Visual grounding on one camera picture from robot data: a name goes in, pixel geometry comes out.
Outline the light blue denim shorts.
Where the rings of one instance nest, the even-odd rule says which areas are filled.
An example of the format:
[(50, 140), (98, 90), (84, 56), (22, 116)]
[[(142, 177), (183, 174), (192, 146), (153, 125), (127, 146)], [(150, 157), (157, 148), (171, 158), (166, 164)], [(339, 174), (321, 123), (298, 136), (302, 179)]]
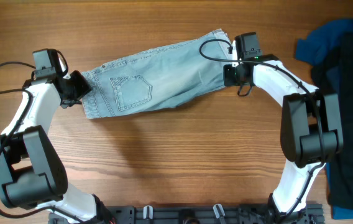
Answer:
[(230, 40), (221, 30), (148, 49), (83, 72), (92, 90), (83, 97), (88, 119), (175, 108), (224, 88)]

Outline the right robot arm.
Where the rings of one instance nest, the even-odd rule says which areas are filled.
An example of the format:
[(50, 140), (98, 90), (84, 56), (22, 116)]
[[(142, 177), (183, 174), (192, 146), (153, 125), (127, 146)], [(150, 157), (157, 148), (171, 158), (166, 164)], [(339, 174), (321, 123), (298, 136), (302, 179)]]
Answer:
[(288, 71), (276, 56), (263, 54), (255, 32), (235, 37), (229, 53), (232, 61), (224, 66), (224, 84), (260, 88), (282, 107), (282, 177), (267, 204), (248, 214), (260, 216), (263, 223), (312, 222), (306, 204), (310, 188), (343, 147), (337, 95), (321, 92)]

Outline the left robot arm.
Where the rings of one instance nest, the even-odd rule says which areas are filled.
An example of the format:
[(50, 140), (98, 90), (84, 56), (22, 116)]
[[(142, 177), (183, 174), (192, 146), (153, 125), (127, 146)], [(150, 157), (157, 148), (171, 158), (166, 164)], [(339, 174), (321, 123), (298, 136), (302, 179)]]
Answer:
[(20, 219), (47, 210), (65, 223), (115, 223), (97, 196), (68, 182), (47, 136), (56, 110), (81, 104), (91, 87), (80, 72), (68, 71), (60, 51), (37, 50), (33, 58), (31, 77), (19, 89), (22, 102), (0, 134), (0, 215)]

